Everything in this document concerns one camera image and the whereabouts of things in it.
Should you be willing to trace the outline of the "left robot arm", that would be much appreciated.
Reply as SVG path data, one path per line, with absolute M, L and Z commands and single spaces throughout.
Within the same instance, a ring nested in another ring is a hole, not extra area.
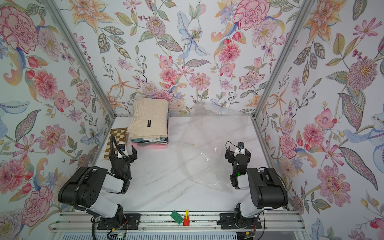
M 97 218 L 117 221 L 124 219 L 123 208 L 103 197 L 101 191 L 124 195 L 131 183 L 131 163 L 138 159 L 137 150 L 126 155 L 122 148 L 118 155 L 110 152 L 111 172 L 100 167 L 80 167 L 58 193 L 62 204 L 86 212 Z

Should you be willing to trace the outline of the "cream blanket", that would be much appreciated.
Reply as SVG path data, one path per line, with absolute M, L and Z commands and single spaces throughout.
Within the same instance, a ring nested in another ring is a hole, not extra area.
M 138 98 L 128 128 L 129 138 L 154 140 L 168 137 L 169 102 L 161 99 Z

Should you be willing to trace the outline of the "clear plastic vacuum bag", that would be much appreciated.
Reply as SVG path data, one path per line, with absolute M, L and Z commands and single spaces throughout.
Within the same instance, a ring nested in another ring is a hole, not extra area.
M 225 158 L 227 149 L 245 142 L 251 117 L 214 104 L 198 103 L 181 137 L 175 140 L 182 173 L 193 183 L 224 193 L 232 193 L 233 168 Z

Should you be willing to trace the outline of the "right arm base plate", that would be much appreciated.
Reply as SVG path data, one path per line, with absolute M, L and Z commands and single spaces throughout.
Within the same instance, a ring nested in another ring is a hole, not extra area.
M 221 213 L 219 217 L 217 225 L 222 230 L 260 230 L 263 228 L 259 216 L 246 218 L 240 214 Z

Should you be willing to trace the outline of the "pink blanket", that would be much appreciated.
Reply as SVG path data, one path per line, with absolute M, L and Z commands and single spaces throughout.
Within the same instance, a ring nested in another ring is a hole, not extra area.
M 154 150 L 164 150 L 168 148 L 167 144 L 160 144 L 155 142 L 148 143 L 131 143 L 134 148 L 137 149 L 154 149 Z

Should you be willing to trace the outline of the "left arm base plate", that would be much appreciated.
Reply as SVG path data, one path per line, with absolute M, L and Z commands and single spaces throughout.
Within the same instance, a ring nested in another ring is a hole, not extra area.
M 138 230 L 141 214 L 124 214 L 124 217 L 117 216 L 107 219 L 101 218 L 97 230 Z

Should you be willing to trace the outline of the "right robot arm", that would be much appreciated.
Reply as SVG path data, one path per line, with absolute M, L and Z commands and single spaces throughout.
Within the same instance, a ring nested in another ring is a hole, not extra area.
M 227 147 L 225 159 L 232 164 L 231 185 L 250 191 L 250 196 L 235 207 L 236 219 L 251 219 L 265 210 L 287 206 L 288 193 L 280 176 L 272 168 L 249 168 L 251 153 L 241 143 L 234 151 Z

